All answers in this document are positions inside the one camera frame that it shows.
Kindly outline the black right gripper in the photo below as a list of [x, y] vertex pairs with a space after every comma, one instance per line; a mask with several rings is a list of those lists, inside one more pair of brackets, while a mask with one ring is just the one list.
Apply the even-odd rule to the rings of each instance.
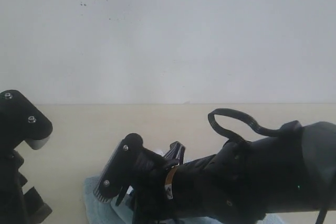
[[144, 147], [129, 148], [131, 156], [130, 185], [133, 187], [130, 208], [132, 223], [160, 223], [172, 220], [182, 223], [170, 209], [172, 185], [166, 182], [169, 172], [184, 163], [184, 148], [170, 149], [161, 156]]

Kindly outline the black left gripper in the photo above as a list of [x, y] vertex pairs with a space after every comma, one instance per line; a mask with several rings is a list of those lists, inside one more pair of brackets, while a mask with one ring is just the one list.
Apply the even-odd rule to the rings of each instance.
[[1, 223], [43, 223], [52, 213], [35, 187], [23, 192], [28, 179], [19, 171], [23, 157], [1, 146]]

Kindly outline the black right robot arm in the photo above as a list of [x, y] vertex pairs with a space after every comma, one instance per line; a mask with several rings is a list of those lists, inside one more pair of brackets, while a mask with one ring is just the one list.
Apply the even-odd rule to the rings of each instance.
[[256, 223], [266, 214], [335, 210], [335, 125], [238, 145], [163, 173], [144, 168], [132, 184], [133, 223], [210, 217]]

